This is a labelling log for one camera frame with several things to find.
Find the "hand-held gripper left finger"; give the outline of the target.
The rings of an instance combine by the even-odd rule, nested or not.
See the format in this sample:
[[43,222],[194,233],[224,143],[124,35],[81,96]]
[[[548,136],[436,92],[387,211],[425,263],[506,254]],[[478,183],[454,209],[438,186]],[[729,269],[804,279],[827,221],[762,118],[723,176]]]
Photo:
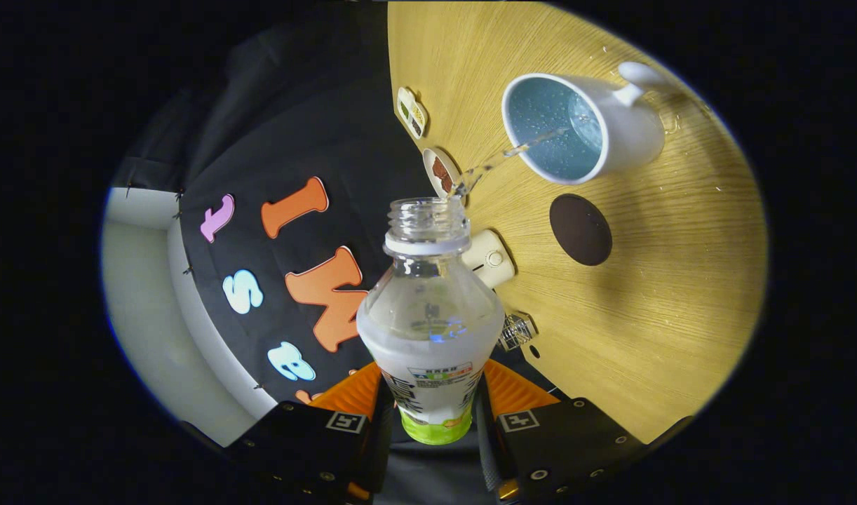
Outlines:
[[393,403],[371,363],[309,403],[278,403],[224,453],[279,502],[371,502],[386,478]]

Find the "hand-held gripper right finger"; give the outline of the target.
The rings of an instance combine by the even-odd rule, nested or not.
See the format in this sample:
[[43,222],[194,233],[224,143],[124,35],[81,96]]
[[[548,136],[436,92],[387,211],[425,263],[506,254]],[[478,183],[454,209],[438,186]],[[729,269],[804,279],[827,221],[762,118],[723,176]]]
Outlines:
[[591,400],[557,399],[493,359],[476,389],[474,423],[486,486],[499,501],[560,501],[647,451]]

